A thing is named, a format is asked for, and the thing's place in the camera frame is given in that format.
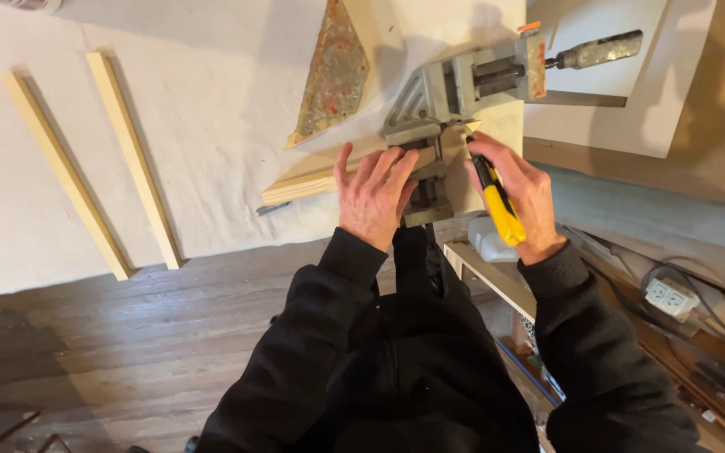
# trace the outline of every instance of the black sweatshirt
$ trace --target black sweatshirt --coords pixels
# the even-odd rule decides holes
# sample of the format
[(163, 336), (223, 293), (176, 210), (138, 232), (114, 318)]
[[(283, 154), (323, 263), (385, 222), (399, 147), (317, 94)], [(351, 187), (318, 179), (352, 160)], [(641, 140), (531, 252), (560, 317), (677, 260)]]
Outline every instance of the black sweatshirt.
[[(337, 229), (321, 262), (294, 276), (197, 453), (539, 451), (470, 300), (376, 297), (387, 256)], [(537, 299), (541, 358), (567, 396), (547, 425), (558, 453), (705, 451), (669, 379), (569, 244), (519, 271)], [(368, 314), (377, 332), (359, 335)]]

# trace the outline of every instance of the person's right hand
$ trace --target person's right hand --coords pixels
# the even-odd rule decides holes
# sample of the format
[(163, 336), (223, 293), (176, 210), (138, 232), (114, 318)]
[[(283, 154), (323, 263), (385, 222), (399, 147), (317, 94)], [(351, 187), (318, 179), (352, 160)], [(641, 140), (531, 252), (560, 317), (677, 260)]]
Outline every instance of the person's right hand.
[[(550, 176), (488, 135), (475, 132), (472, 137), (475, 140), (469, 143), (469, 151), (482, 154), (494, 165), (516, 215), (522, 221), (527, 239), (516, 246), (522, 262), (529, 266), (561, 250), (566, 238), (556, 232)], [(466, 162), (466, 167), (472, 185), (482, 197), (482, 186), (471, 160)]]

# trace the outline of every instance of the yellow utility knife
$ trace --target yellow utility knife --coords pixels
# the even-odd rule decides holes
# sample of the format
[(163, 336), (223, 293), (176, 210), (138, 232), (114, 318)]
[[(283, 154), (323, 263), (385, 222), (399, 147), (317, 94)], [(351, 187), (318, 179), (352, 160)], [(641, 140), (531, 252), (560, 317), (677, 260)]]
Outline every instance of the yellow utility knife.
[(499, 237), (510, 247), (516, 247), (519, 242), (523, 242), (527, 238), (527, 234), (524, 232), (522, 222), (516, 216), (509, 195), (500, 184), (497, 172), (494, 171), (494, 167), (491, 166), (488, 159), (479, 154), (472, 154), (471, 159), (475, 164), (477, 176), (482, 185), (482, 193), (486, 198), (486, 204), (491, 211), (491, 218), (497, 227)]

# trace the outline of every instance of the rusty metal plate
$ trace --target rusty metal plate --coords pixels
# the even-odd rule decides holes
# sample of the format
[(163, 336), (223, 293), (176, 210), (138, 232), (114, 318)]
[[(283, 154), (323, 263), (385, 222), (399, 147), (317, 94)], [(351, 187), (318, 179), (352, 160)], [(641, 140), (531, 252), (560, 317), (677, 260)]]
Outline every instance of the rusty metal plate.
[(287, 149), (357, 113), (370, 70), (342, 0), (328, 0), (304, 100)]

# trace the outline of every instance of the black sleeve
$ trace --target black sleeve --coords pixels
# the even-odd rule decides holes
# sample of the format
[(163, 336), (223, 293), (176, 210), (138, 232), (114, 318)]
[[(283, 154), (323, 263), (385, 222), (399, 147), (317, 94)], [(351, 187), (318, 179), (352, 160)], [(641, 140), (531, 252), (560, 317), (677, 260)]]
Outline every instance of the black sleeve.
[(209, 416), (196, 452), (279, 451), (324, 412), (326, 383), (387, 253), (337, 228), (317, 266), (292, 279), (284, 311)]
[(566, 394), (547, 425), (558, 453), (706, 451), (670, 379), (601, 300), (574, 247), (519, 271), (536, 296), (541, 358)]

